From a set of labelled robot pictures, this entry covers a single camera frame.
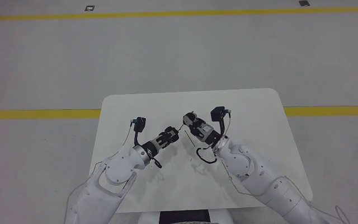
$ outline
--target black panel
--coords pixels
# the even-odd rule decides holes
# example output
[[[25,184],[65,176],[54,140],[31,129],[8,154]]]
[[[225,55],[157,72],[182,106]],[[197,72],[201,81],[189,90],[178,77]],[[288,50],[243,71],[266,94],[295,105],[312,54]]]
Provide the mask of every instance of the black panel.
[[[308,1],[298,1],[300,6],[310,6]]]
[[[161,212],[159,224],[173,224],[178,222],[210,222],[208,210],[188,210]]]

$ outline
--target metal ring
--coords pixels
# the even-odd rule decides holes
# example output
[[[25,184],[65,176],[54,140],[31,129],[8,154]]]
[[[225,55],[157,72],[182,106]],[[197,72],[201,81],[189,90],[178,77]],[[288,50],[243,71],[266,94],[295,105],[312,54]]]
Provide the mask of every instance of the metal ring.
[[[149,163],[150,163],[150,158],[147,154],[147,152],[140,146],[140,145],[137,145],[137,146],[134,146],[133,149],[139,154],[139,156],[142,158],[145,166],[147,166]]]

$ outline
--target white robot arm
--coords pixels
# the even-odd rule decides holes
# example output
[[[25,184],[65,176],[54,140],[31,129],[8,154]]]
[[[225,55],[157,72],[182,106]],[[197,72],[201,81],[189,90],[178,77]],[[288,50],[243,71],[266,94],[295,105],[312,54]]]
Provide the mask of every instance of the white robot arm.
[[[211,112],[212,121],[220,124],[220,134],[193,112],[183,117],[183,123],[195,137],[211,146],[214,154],[224,160],[227,170],[238,178],[252,196],[276,211],[288,223],[329,223],[307,204],[287,178],[268,165],[257,152],[247,146],[234,144],[224,134],[225,114],[230,116],[230,110],[225,110],[223,106]]]
[[[135,125],[135,146],[130,149],[129,156],[108,157],[103,160],[97,170],[91,175],[86,187],[77,198],[75,205],[70,209],[67,224],[107,224],[117,211],[122,200],[134,184],[136,172],[134,169],[144,169],[150,162],[161,168],[154,158],[159,150],[179,139],[178,131],[168,127],[155,139],[140,145],[136,140],[138,132],[142,132],[145,119],[137,118]],[[100,184],[100,177],[105,175],[108,184],[124,187],[119,193],[113,193]]]

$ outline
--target black square marker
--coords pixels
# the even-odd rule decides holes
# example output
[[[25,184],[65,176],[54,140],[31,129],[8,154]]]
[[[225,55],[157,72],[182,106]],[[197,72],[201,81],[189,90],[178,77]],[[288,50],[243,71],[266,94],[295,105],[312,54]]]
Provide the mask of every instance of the black square marker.
[[[308,1],[298,1],[300,3],[301,6],[309,6],[309,2]]]
[[[95,6],[86,6],[84,9],[85,12],[92,12],[93,10],[95,10]]]

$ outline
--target black cable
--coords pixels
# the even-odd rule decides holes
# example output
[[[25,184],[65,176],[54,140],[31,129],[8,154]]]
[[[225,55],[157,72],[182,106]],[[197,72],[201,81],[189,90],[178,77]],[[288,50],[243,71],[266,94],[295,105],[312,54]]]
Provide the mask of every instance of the black cable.
[[[199,155],[199,150],[201,150],[201,148],[197,148],[196,149],[196,155],[201,159],[203,160],[204,162],[206,162],[207,164],[213,164],[215,162],[217,162],[218,158],[215,156],[215,160],[214,161],[207,161],[205,160],[204,158],[202,158],[200,155]]]
[[[139,143],[138,143],[138,132],[135,132],[135,135],[134,135],[134,146],[138,146]]]
[[[185,132],[185,134],[188,136],[188,138],[189,138],[190,142],[192,143],[192,145],[195,147],[194,142],[192,142],[192,140],[191,140],[191,138],[189,137],[189,135],[188,135],[188,133],[186,132],[186,130],[185,130],[184,132]]]

